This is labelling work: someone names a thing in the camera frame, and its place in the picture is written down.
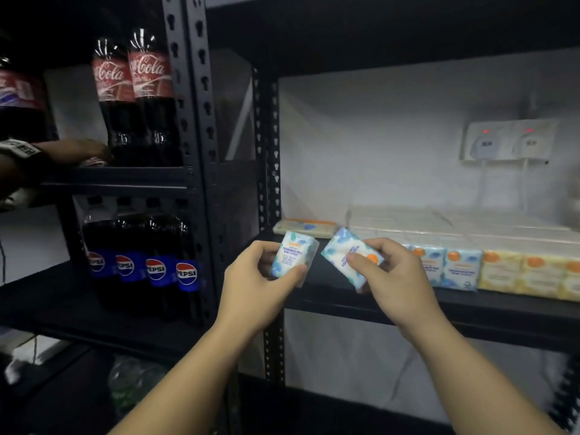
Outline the person's left hand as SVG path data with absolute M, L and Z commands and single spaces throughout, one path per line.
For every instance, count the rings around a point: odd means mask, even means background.
M 276 290 L 262 273 L 280 244 L 253 241 L 224 273 L 216 326 L 246 345 L 272 323 L 293 290 Z

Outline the person's right hand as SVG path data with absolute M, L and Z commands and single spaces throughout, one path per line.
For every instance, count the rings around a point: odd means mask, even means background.
M 373 298 L 388 319 L 413 344 L 424 345 L 436 335 L 450 336 L 453 327 L 442 312 L 418 256 L 388 238 L 367 240 L 381 252 L 386 281 L 369 285 Z

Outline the blue white tissue packet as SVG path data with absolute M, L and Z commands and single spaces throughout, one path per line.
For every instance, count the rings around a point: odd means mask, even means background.
M 296 266 L 310 269 L 320 246 L 319 241 L 306 234 L 286 232 L 270 267 L 268 277 L 278 279 Z
M 364 256 L 376 266 L 382 265 L 385 259 L 381 252 L 367 245 L 344 227 L 340 228 L 323 248 L 321 251 L 323 258 L 331 263 L 358 293 L 361 293 L 367 280 L 348 264 L 347 256 L 350 253 Z

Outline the person's left forearm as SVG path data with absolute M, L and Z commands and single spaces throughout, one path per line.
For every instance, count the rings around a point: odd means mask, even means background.
M 237 360 L 259 328 L 217 321 L 107 435 L 208 435 Z

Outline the person's right forearm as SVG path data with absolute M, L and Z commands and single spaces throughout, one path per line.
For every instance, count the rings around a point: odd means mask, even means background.
M 456 435 L 566 435 L 443 316 L 400 325 Z

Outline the orange edged tissue packet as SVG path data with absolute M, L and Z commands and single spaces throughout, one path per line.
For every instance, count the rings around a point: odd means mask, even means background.
M 333 221 L 307 219 L 282 219 L 276 222 L 272 228 L 272 232 L 277 235 L 294 232 L 317 239 L 330 239 L 338 230 L 339 226 Z

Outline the blue label cola bottle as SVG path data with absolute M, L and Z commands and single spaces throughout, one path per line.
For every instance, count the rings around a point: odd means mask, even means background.
M 114 250 L 127 309 L 137 317 L 148 314 L 146 237 L 144 217 L 133 209 L 121 209 L 114 220 Z
M 89 211 L 83 221 L 82 234 L 97 298 L 104 308 L 114 310 L 114 289 L 118 285 L 118 278 L 111 214 L 106 209 Z
M 162 212 L 147 215 L 144 227 L 146 267 L 156 296 L 157 310 L 163 321 L 178 316 L 176 307 L 176 237 L 173 217 Z
M 178 280 L 179 310 L 182 318 L 194 327 L 202 326 L 199 293 L 199 263 L 191 228 L 184 219 L 175 220 L 176 276 Z

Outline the stack of wrapped tissue packs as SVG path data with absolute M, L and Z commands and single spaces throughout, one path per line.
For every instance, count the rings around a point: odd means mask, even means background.
M 351 205 L 349 230 L 418 256 L 431 285 L 580 303 L 580 233 L 520 212 Z

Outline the white power plug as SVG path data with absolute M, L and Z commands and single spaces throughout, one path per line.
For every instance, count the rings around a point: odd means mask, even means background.
M 472 143 L 469 151 L 471 159 L 476 161 L 496 160 L 501 139 L 489 133 L 477 137 Z
M 534 132 L 520 136 L 514 144 L 514 155 L 522 160 L 541 159 L 544 152 L 545 140 Z

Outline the green plastic bottles pack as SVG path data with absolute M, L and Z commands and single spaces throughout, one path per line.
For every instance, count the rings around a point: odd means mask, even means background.
M 117 421 L 121 421 L 165 377 L 161 364 L 115 355 L 108 375 L 108 389 Z

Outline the black metal drinks rack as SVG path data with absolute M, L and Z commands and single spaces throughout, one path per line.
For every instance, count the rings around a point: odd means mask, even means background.
M 202 288 L 205 327 L 216 316 L 214 246 L 209 219 L 213 190 L 209 143 L 215 120 L 209 71 L 205 0 L 162 0 L 169 53 L 176 83 L 176 107 L 182 167 L 73 167 L 51 177 L 48 190 L 59 198 L 66 241 L 73 258 L 0 289 L 0 325 L 78 340 L 115 353 L 149 359 L 169 366 L 177 363 L 206 331 L 161 320 L 124 320 L 98 307 L 90 294 L 91 278 L 83 268 L 81 233 L 72 226 L 74 195 L 159 197 L 182 204 L 192 224 L 197 257 L 204 264 Z

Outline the red label cola bottle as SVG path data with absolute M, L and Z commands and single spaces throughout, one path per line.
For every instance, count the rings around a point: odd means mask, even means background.
M 52 140 L 43 81 L 0 51 L 0 141 Z
M 115 162 L 118 166 L 136 166 L 143 131 L 126 48 L 109 37 L 98 38 L 92 70 Z
M 134 96 L 144 123 L 148 164 L 182 166 L 172 67 L 166 43 L 156 31 L 134 28 L 128 56 Z

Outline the white double wall socket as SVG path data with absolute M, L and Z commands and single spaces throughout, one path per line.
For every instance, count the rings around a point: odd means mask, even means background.
M 470 158 L 470 147 L 477 137 L 489 133 L 501 139 L 501 146 L 497 158 L 486 162 L 509 162 L 518 160 L 547 161 L 552 155 L 559 124 L 560 121 L 558 119 L 471 122 L 463 132 L 459 160 L 463 162 L 480 162 Z M 523 134 L 529 132 L 538 133 L 545 140 L 544 152 L 541 159 L 518 159 L 514 155 L 514 144 L 516 140 Z

